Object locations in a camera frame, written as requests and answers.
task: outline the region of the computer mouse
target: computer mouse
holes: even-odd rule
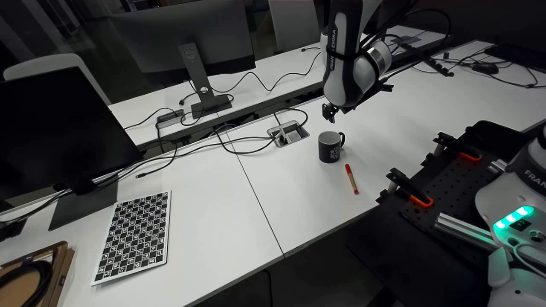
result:
[[[486,75],[498,74],[498,67],[494,63],[476,63],[472,65],[472,70]]]

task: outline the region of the computer monitor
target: computer monitor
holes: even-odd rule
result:
[[[232,106],[227,95],[214,95],[207,76],[256,67],[242,0],[189,2],[110,19],[149,80],[193,81],[201,99],[192,105],[195,119]]]
[[[0,200],[68,187],[76,195],[59,200],[59,225],[69,222],[63,216],[73,221],[115,203],[80,208],[87,195],[79,195],[143,156],[78,67],[2,82],[0,97]]]

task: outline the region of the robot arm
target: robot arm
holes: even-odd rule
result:
[[[354,109],[381,90],[390,90],[379,78],[391,65],[390,50],[381,40],[360,52],[360,37],[382,0],[334,0],[329,27],[321,36],[326,67],[323,88],[330,104],[323,116],[334,122],[338,110]]]

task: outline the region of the monitor stand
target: monitor stand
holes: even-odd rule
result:
[[[108,187],[98,187],[96,190],[85,194],[70,194],[59,198],[55,213],[49,224],[49,231],[62,227],[115,204],[117,201],[116,182]]]
[[[201,102],[192,104],[193,119],[231,108],[232,104],[228,95],[214,95],[196,45],[183,44],[178,47],[178,50],[188,70],[189,78],[193,81],[197,95],[201,99]]]

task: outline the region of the mug handle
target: mug handle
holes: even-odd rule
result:
[[[343,147],[343,144],[345,144],[345,134],[343,132],[338,132],[341,135],[341,147]]]

